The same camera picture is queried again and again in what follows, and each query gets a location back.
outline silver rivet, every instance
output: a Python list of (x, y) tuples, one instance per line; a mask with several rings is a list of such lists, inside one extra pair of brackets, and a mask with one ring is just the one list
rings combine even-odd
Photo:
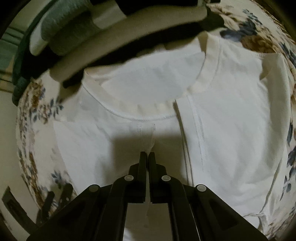
[(200, 184), (197, 186), (197, 190), (200, 192), (204, 192), (207, 189), (207, 187), (203, 184)]
[(161, 179), (162, 179), (163, 181), (165, 181), (165, 182), (168, 182), (168, 181), (170, 180), (170, 176), (168, 176), (168, 175), (164, 175), (164, 176), (161, 177)]
[(125, 179), (126, 181), (130, 182), (130, 181), (133, 180), (133, 176), (132, 176), (132, 175), (126, 175), (126, 176), (124, 177), (124, 179)]
[(90, 191), (90, 192), (96, 192), (96, 191), (98, 191), (98, 190), (99, 190), (99, 186), (96, 185), (96, 184), (93, 184), (93, 185), (91, 185), (91, 186), (89, 187), (89, 191)]

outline bed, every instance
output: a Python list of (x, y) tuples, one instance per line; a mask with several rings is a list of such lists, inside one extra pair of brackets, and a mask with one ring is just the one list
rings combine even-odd
[[(220, 16), (224, 26), (209, 30), (212, 34), (255, 52), (282, 53), (293, 78), (290, 85), (294, 89), (296, 44), (279, 20), (262, 5), (255, 0), (210, 3), (207, 4), (210, 17), (203, 24), (215, 25), (217, 16)], [(58, 206), (57, 200), (63, 186), (71, 183), (57, 147), (53, 121), (63, 120), (72, 114), (73, 110), (67, 108), (67, 103), (73, 101), (78, 88), (79, 84), (64, 88), (56, 81), (44, 81), (41, 75), (29, 84), (18, 105), (16, 138), (22, 176), (38, 207), (42, 207), (48, 191), (55, 193), (52, 211)], [(287, 130), (289, 156), (280, 207), (274, 211), (274, 220), (268, 230), (264, 230), (269, 239), (281, 237), (296, 213), (295, 91), (291, 93), (291, 121)]]

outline floral fabric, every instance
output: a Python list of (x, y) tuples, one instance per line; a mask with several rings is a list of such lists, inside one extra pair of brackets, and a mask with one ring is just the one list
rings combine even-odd
[[(264, 234), (281, 236), (296, 213), (296, 45), (280, 22), (254, 0), (221, 0), (208, 4), (213, 13), (224, 19), (224, 28), (212, 34), (238, 46), (261, 53), (282, 53), (291, 88), (291, 124), (287, 130), (286, 177), (274, 220)], [(37, 205), (41, 207), (48, 191), (56, 195), (55, 210), (61, 190), (71, 183), (55, 140), (53, 120), (70, 121), (75, 114), (76, 87), (64, 89), (45, 72), (27, 87), (20, 99), (16, 126), (18, 156), (23, 179)]]

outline floor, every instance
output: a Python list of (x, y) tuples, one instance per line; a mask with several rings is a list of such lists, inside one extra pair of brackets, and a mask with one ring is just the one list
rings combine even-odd
[[(17, 157), (15, 123), (17, 107), (12, 104), (11, 93), (0, 91), (0, 197), (7, 186), (32, 220), (36, 220), (37, 206), (23, 179)], [(28, 233), (14, 220), (0, 200), (0, 211), (18, 241), (25, 241)]]

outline brown flower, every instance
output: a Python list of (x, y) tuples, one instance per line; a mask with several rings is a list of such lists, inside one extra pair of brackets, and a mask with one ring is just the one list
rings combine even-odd
[(260, 35), (244, 36), (241, 39), (244, 48), (259, 52), (259, 53), (274, 53), (273, 43), (268, 38), (263, 38)]

